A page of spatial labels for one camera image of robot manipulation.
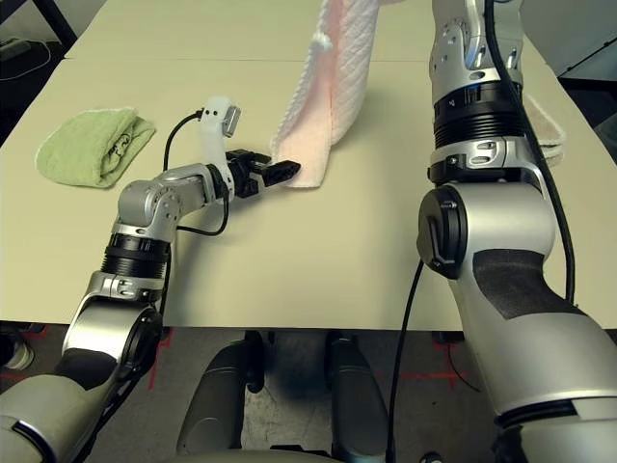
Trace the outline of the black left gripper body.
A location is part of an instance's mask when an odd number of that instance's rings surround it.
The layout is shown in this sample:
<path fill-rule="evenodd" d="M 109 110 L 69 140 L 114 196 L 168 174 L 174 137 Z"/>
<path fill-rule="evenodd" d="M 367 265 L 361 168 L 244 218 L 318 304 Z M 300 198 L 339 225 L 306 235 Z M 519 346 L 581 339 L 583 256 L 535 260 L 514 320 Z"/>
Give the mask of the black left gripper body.
<path fill-rule="evenodd" d="M 270 157 L 250 150 L 226 152 L 229 170 L 234 181 L 235 197 L 251 197 L 258 193 L 258 182 L 252 174 L 260 175 L 270 163 Z"/>

